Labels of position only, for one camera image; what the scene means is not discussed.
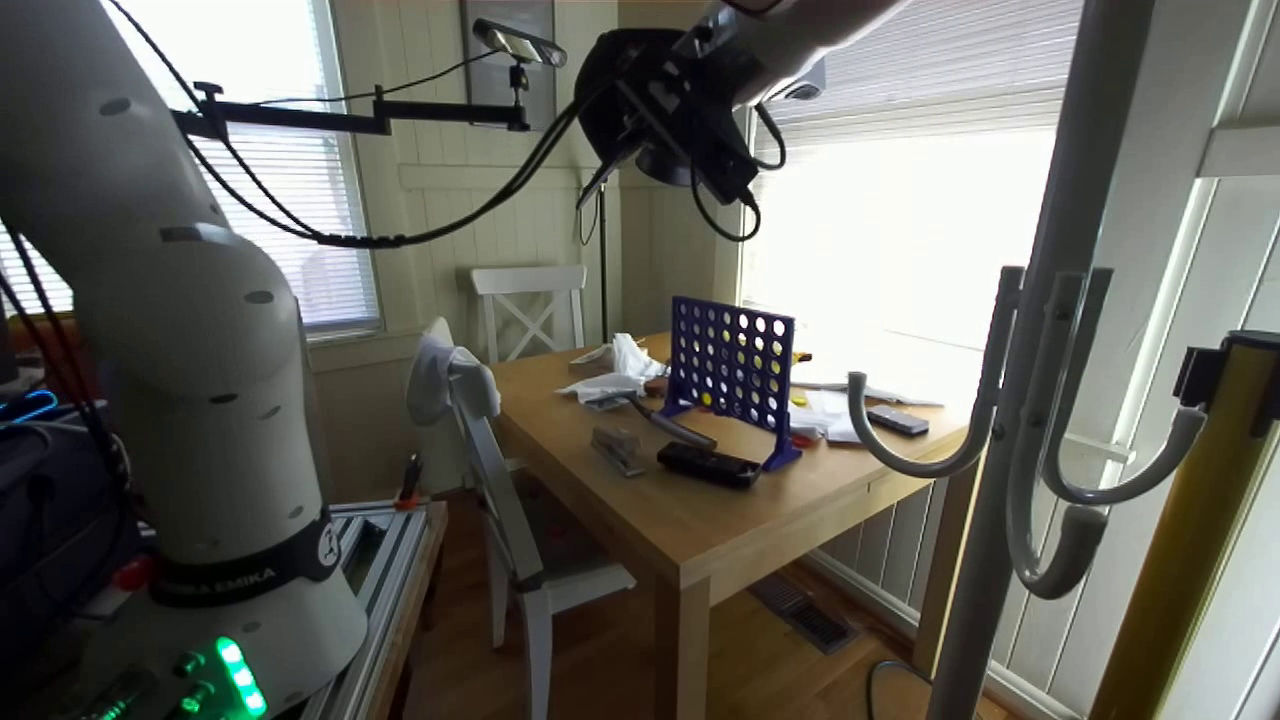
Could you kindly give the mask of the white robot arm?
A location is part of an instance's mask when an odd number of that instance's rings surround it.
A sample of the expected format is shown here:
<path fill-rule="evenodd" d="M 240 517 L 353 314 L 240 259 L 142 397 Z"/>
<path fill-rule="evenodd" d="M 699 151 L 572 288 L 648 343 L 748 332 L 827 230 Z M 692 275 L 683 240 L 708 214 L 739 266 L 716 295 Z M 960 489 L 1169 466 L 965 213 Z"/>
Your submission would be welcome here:
<path fill-rule="evenodd" d="M 155 526 L 148 597 L 87 644 L 174 688 L 237 648 L 249 720 L 336 679 L 366 614 L 340 572 L 299 307 L 240 240 L 100 0 L 0 0 L 0 221 L 72 284 Z"/>

